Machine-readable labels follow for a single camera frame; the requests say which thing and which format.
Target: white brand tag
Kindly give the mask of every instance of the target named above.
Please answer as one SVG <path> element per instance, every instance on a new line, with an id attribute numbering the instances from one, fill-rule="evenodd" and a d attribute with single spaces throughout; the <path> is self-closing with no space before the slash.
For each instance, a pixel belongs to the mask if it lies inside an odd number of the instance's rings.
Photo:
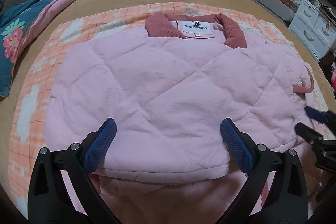
<path id="1" fill-rule="evenodd" d="M 212 34 L 210 23 L 202 21 L 182 20 L 182 31 L 197 34 Z"/>

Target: metal screw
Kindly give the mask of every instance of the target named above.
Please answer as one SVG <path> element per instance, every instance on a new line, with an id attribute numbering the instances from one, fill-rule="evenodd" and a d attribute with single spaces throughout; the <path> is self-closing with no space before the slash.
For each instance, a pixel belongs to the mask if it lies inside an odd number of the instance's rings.
<path id="1" fill-rule="evenodd" d="M 266 151 L 266 146 L 264 146 L 263 144 L 259 144 L 259 145 L 258 145 L 258 149 L 259 149 L 260 151 Z"/>
<path id="2" fill-rule="evenodd" d="M 71 146 L 70 146 L 70 149 L 71 150 L 77 150 L 79 148 L 79 143 L 73 143 Z"/>
<path id="3" fill-rule="evenodd" d="M 41 148 L 40 153 L 42 155 L 44 155 L 45 153 L 47 153 L 47 151 L 48 151 L 48 149 L 46 147 L 43 147 L 43 148 Z"/>
<path id="4" fill-rule="evenodd" d="M 295 156 L 296 155 L 296 151 L 294 149 L 290 149 L 289 150 L 289 153 L 292 155 L 292 156 Z"/>

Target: tan bed sheet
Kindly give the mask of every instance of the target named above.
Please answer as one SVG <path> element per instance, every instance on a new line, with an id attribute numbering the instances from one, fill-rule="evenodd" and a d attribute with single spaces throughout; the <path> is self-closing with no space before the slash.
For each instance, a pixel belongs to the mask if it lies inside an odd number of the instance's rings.
<path id="1" fill-rule="evenodd" d="M 60 13 L 36 39 L 36 41 L 24 51 L 18 64 L 16 65 L 16 76 L 14 78 L 10 96 L 7 99 L 0 99 L 0 183 L 7 193 L 10 192 L 7 178 L 9 135 L 11 132 L 16 103 L 25 76 L 38 53 L 43 48 L 45 42 L 49 39 L 51 33 L 58 27 L 59 24 L 80 17 L 123 7 L 172 1 L 198 3 L 213 7 L 237 10 L 246 14 L 254 15 L 258 19 L 273 22 L 281 30 L 281 32 L 283 32 L 288 40 L 294 42 L 294 46 L 300 53 L 301 57 L 312 66 L 315 78 L 321 88 L 329 109 L 336 111 L 336 101 L 332 89 L 324 77 L 322 70 L 314 61 L 305 46 L 279 20 L 259 5 L 253 3 L 251 0 L 76 0 L 62 13 Z"/>

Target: white drawer cabinet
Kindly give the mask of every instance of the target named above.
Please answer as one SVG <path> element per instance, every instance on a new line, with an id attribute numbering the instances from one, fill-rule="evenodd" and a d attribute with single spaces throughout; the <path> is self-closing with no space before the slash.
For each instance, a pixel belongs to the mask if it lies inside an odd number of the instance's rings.
<path id="1" fill-rule="evenodd" d="M 316 62 L 335 46 L 336 27 L 320 15 L 308 0 L 301 0 L 289 29 L 302 41 Z"/>

